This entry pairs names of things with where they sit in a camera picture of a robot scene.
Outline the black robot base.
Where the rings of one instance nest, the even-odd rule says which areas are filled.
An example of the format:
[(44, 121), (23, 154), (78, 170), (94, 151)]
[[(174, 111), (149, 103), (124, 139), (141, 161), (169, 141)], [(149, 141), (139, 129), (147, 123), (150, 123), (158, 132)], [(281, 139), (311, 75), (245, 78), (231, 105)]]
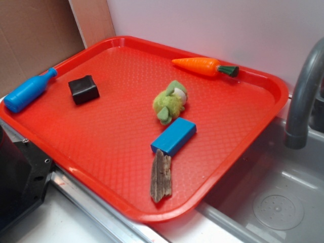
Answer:
[(1, 128), (1, 234), (44, 202), (53, 166), (34, 143), (13, 142)]

